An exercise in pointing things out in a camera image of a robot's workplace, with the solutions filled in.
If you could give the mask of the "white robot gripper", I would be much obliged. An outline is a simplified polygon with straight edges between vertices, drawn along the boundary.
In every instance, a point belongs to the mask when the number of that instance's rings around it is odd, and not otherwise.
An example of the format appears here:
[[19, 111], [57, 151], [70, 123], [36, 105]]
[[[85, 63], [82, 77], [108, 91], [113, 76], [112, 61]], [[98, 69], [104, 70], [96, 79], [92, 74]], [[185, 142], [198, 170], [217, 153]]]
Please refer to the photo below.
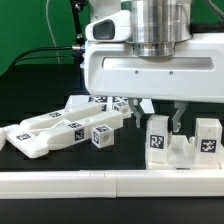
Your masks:
[[173, 57], [137, 57], [128, 44], [93, 44], [85, 54], [85, 85], [93, 95], [124, 96], [141, 127], [141, 100], [173, 100], [173, 131], [188, 103], [224, 103], [224, 44], [188, 41]]

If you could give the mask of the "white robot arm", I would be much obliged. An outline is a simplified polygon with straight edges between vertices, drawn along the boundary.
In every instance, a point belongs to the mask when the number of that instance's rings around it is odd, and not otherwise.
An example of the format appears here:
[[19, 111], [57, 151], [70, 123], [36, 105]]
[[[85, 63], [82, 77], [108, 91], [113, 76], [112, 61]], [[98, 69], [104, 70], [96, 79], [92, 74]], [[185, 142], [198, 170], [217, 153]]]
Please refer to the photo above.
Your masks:
[[172, 128], [190, 102], [224, 103], [224, 13], [216, 24], [193, 24], [191, 0], [121, 0], [95, 4], [85, 28], [85, 87], [123, 96], [137, 118], [143, 99], [170, 100]]

